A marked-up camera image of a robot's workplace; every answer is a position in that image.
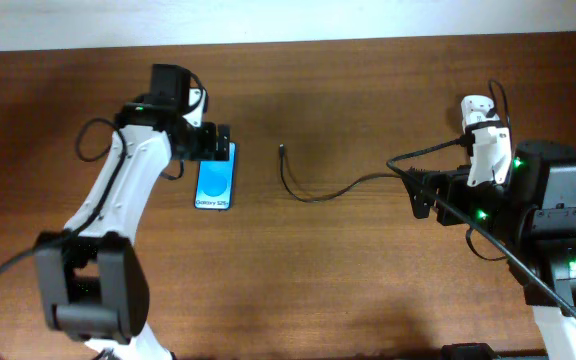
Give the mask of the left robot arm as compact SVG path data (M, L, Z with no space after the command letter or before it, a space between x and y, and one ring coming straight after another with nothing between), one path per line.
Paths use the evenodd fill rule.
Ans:
M172 359L147 323L150 292L134 244L157 180L173 161L226 161L230 128L203 121L199 77L155 64L146 93L107 121L111 142L89 194L32 250L47 327L106 359Z

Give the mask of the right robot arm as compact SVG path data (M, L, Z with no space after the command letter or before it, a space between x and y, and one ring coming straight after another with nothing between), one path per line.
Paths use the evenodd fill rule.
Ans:
M399 168L418 219L465 224L500 251L523 290L550 359L576 359L576 151L549 141L468 141L469 164Z

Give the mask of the white power strip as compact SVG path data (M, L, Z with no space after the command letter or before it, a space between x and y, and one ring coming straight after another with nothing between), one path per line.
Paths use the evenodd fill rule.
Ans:
M494 102L491 98L483 95L468 95L461 101L462 129L466 129L481 122L498 121L499 116L492 113Z

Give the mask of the blue screen smartphone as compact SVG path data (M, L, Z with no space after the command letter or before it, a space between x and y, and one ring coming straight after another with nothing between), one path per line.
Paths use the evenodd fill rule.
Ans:
M225 211L231 207L236 169L237 145L229 144L228 161L199 164L194 205L200 210Z

